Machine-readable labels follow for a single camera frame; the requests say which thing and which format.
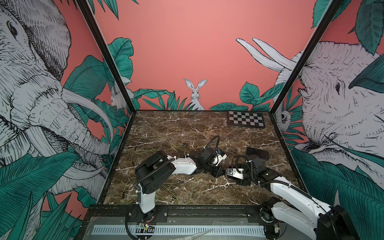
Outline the green wired earphones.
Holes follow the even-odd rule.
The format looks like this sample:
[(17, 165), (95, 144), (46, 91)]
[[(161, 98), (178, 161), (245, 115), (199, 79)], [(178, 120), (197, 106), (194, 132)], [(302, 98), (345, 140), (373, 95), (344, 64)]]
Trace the green wired earphones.
[(225, 190), (234, 185), (225, 177), (213, 178), (209, 174), (172, 175), (156, 191), (158, 204), (217, 204), (219, 198), (211, 196), (213, 191)]

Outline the black smartphone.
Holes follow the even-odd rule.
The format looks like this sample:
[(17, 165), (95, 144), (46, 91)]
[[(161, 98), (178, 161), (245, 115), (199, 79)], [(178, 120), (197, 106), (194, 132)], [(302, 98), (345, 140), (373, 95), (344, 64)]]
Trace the black smartphone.
[(258, 157), (260, 157), (262, 160), (265, 160), (265, 161), (268, 161), (270, 159), (270, 153), (268, 151), (252, 148), (252, 147), (246, 147), (246, 155), (247, 156), (257, 155)]

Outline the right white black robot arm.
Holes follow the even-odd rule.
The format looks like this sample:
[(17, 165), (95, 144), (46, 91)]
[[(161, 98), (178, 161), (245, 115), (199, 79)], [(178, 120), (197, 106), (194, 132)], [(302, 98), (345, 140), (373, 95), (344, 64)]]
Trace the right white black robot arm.
[(279, 172), (265, 167), (257, 155), (236, 156), (245, 167), (229, 167), (227, 177), (245, 180), (276, 195), (262, 204), (260, 214), (266, 223), (284, 222), (311, 240), (358, 240), (360, 237), (348, 212), (331, 206), (293, 185)]

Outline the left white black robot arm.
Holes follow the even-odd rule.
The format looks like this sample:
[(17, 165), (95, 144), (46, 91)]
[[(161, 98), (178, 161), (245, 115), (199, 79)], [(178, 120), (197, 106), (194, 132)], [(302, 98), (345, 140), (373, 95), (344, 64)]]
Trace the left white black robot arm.
[(213, 137), (199, 152), (181, 157), (171, 156), (160, 150), (147, 158), (135, 169), (134, 187), (138, 194), (138, 205), (143, 214), (155, 209), (156, 191), (171, 175), (209, 174), (219, 178), (225, 174), (220, 166), (227, 158), (225, 152), (219, 150), (220, 136)]

